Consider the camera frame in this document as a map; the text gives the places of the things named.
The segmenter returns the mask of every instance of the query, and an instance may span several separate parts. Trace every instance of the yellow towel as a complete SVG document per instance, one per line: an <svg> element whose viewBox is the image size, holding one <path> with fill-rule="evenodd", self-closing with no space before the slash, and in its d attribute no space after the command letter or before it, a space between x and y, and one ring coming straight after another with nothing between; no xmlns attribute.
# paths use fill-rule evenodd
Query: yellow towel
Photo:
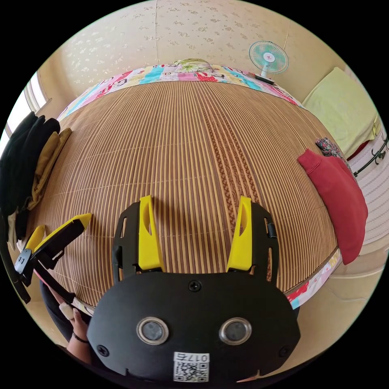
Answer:
<svg viewBox="0 0 389 389"><path fill-rule="evenodd" d="M32 200L29 201L27 207L27 209L30 211L36 207L45 194L45 189L47 182L49 181L50 173L71 133L72 130L70 128L66 128L65 130L61 131L59 135L57 133L53 133L43 147L36 165L35 178L32 185Z"/></svg>
<svg viewBox="0 0 389 389"><path fill-rule="evenodd" d="M346 158L379 132L374 129L377 110L370 96L339 68L313 88L303 106L325 125Z"/></svg>

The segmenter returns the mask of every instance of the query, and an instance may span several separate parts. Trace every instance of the finger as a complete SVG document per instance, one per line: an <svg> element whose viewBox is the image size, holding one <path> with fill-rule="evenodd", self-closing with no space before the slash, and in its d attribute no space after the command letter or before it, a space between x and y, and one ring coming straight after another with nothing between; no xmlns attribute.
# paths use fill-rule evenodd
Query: finger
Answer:
<svg viewBox="0 0 389 389"><path fill-rule="evenodd" d="M80 321L81 320L80 311L77 308L73 308L73 315L74 315L74 320L75 321Z"/></svg>

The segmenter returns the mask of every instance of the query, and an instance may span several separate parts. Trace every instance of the woven mat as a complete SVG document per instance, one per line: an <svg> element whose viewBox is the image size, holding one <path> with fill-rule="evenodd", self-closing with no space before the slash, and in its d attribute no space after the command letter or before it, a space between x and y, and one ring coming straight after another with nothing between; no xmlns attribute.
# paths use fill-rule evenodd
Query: woven mat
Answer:
<svg viewBox="0 0 389 389"><path fill-rule="evenodd" d="M272 214L280 244L278 287L287 292L329 258L328 212L297 157L331 138L308 111L249 88L164 82L109 94L61 121L71 127L46 194L29 218L47 233L93 213L52 274L96 305L113 285L120 213L154 196L167 271L226 269L240 196Z"/></svg>

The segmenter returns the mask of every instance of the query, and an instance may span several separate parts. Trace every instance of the window frame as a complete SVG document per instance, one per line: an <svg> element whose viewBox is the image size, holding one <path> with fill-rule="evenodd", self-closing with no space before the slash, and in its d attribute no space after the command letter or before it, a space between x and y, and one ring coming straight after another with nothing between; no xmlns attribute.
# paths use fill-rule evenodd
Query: window frame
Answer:
<svg viewBox="0 0 389 389"><path fill-rule="evenodd" d="M41 75L39 73L39 69L36 71L36 77L38 79L38 84L39 84L39 87L41 89L41 92L42 92L42 95L43 97L45 98L46 102L40 107L39 104L38 104L38 101L36 100L36 97L34 95L34 91L32 90L32 84L31 84L31 78L30 80L28 81L27 85L25 86L25 88L23 89L24 91L24 96L26 97L26 100L27 100L27 104L28 106L30 107L30 109L37 113L40 109L42 109L48 102L51 101L51 98L48 98L47 97L47 94L45 92L45 90L42 88L42 83L41 83Z"/></svg>

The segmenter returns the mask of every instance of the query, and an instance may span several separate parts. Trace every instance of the floor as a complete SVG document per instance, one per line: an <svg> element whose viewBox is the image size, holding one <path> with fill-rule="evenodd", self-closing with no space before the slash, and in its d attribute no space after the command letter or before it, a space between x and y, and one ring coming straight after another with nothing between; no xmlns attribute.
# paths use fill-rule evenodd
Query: floor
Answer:
<svg viewBox="0 0 389 389"><path fill-rule="evenodd" d="M384 263L388 250L360 256L357 261L374 260ZM339 268L324 287L301 308L298 323L301 339L286 363L271 375L293 368L318 355L334 344L359 316L373 293L382 270L362 277L347 277ZM46 335L55 343L66 346L66 341L55 327L43 302L27 305L28 311Z"/></svg>

